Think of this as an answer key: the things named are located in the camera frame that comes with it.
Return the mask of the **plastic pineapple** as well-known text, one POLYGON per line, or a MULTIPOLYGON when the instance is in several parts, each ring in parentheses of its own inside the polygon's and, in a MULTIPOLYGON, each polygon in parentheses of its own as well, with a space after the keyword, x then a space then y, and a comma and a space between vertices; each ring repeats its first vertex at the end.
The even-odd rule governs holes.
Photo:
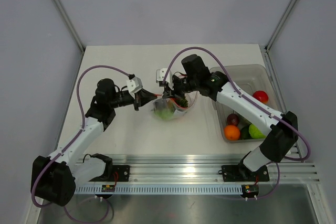
POLYGON ((178 99, 178 98, 170 98, 170 100, 181 109, 187 109, 189 107, 188 100, 186 98, 178 99))

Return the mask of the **clear orange zip top bag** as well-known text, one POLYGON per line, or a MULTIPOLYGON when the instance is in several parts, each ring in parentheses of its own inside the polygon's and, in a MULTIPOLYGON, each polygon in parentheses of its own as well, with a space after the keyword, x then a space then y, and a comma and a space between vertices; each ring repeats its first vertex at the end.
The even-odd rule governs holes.
MULTIPOLYGON (((176 119, 179 119, 179 118, 185 116, 194 107, 194 105, 196 103, 196 100, 198 98, 198 92, 197 91, 192 92, 191 94, 187 93, 187 94, 185 94, 185 98, 188 100, 188 104, 189 104, 189 107, 187 109, 178 108, 170 99, 163 99, 161 95, 159 95, 159 97, 156 100, 165 100, 166 101, 166 109, 172 110, 174 112, 174 118, 172 120, 176 120, 176 119)), ((154 115, 153 103, 152 103, 151 113, 156 119, 160 120, 158 117, 156 117, 154 115)))

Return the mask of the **green grape bunch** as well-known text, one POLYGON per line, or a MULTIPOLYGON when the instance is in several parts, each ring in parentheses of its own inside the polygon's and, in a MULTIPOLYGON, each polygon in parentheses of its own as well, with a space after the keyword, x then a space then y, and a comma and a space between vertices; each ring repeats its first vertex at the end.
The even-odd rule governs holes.
POLYGON ((170 121, 174 118, 174 112, 169 109, 155 110, 154 115, 163 121, 170 121))

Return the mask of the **dark purple plum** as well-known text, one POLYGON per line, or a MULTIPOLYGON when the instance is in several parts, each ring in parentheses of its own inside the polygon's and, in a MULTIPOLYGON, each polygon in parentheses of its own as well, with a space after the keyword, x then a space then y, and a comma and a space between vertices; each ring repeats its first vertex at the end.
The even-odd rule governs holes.
POLYGON ((165 100, 156 100, 153 103, 154 111, 163 111, 166 109, 166 101, 165 100))

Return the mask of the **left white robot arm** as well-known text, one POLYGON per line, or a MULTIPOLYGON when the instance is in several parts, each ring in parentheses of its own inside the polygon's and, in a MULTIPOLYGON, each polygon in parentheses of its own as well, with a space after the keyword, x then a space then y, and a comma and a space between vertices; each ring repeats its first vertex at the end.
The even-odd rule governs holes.
POLYGON ((127 80, 126 91, 118 90, 111 79, 100 80, 79 131, 47 157, 38 156, 34 160, 31 181, 31 199, 34 205, 42 207, 36 201, 39 197, 65 206, 81 185, 91 180, 103 182, 110 178, 116 179, 113 160, 108 156, 93 154, 80 165, 77 161, 110 126, 116 116, 116 108, 132 105, 138 110, 156 98, 156 94, 143 88, 138 77, 127 80))

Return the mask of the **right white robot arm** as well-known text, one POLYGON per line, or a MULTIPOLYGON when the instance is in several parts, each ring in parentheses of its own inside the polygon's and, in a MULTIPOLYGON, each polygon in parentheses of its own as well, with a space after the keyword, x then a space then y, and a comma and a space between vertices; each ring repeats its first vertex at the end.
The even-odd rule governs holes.
POLYGON ((196 54, 182 60, 185 77, 174 77, 170 70, 156 72, 156 82, 164 88, 164 98, 181 98, 198 91, 202 96, 230 107, 245 117, 265 136, 263 142, 232 168, 238 181, 253 181, 268 163, 279 163, 298 139, 298 120, 292 112, 283 114, 244 92, 225 70, 211 72, 196 54))

